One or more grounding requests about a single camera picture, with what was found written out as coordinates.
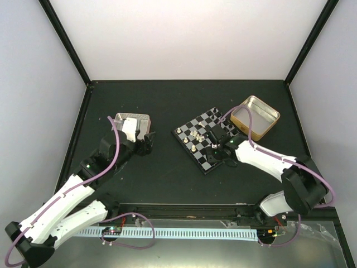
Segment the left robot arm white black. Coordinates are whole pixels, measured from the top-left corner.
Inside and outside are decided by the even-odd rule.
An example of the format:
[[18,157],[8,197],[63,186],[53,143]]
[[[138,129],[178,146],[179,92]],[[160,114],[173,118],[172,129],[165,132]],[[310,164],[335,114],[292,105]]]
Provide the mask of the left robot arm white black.
[[39,267],[78,232],[96,223],[113,223],[125,218],[127,214],[120,214],[118,201],[108,193],[77,212],[73,209],[108,182],[133,155],[150,154],[154,137],[155,133],[151,132],[131,141],[122,131],[108,133],[37,212],[22,222],[9,223],[5,231],[12,240],[11,247],[23,257],[19,265]]

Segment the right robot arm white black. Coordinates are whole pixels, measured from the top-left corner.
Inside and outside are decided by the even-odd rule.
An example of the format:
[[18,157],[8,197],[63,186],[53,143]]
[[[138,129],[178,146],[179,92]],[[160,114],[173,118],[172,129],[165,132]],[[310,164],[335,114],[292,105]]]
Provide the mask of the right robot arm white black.
[[228,159],[249,164],[282,184],[281,191],[263,198],[254,210],[254,220],[260,225],[268,224],[274,216],[285,212],[307,215],[329,193],[321,173],[309,157],[299,160],[239,137],[208,146],[206,157],[210,164]]

